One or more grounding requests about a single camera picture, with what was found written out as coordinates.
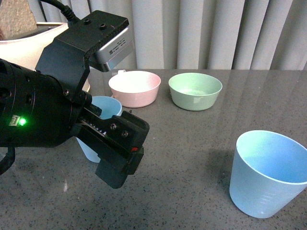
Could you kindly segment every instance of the green led light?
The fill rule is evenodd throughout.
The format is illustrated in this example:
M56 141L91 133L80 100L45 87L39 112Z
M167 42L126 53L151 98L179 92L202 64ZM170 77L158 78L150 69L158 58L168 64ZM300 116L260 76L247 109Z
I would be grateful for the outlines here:
M21 126L23 126L25 123L27 123L27 120L24 119L24 118L20 118L19 121L18 121L18 123L19 123Z

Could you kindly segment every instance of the white curtain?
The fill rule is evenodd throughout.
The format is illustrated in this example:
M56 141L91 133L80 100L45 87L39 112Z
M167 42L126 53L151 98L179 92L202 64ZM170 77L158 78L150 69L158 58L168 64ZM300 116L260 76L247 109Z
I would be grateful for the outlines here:
M38 22L66 22L28 1ZM307 0L61 2L79 18L101 10L129 19L136 49L117 69L307 70Z

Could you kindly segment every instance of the table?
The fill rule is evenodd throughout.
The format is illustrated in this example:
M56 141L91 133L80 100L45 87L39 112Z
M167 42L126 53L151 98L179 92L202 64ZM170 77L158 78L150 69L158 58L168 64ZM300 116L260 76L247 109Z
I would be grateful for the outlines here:
M162 83L154 103L132 110L150 132L145 155L123 187L112 189L95 175L97 164L75 138L52 149L17 148L14 165L0 176L0 229L307 229L306 190L267 219L244 214L229 196L242 133L270 130L307 146L307 71L148 71ZM174 105L168 80L183 72L222 82L212 108ZM111 76L92 73L92 95L110 96Z

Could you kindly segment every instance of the blue cup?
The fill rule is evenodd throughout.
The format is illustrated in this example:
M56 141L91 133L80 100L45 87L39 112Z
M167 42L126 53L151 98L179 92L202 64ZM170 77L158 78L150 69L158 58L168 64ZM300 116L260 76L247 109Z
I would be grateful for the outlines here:
M230 180L230 196L244 213L268 218L307 187L307 149L274 132L242 134Z
M119 100L113 97L107 96L94 96L92 100L92 104L96 105L97 107L101 108L102 113L100 117L102 119L109 119L113 115L120 116L122 113L122 106ZM83 141L77 138L86 158L92 162L99 163L100 158L98 157L97 153L88 147Z

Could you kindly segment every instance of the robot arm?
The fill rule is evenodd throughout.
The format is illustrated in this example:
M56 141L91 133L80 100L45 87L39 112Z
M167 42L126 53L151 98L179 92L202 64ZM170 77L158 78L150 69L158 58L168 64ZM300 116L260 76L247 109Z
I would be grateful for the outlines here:
M82 87L90 65L109 71L132 50L128 19L95 11L58 35L35 71L0 59L0 147L8 147L0 174L14 147L54 147L75 136L101 159L96 174L121 187L142 159L149 125L125 111L101 119Z

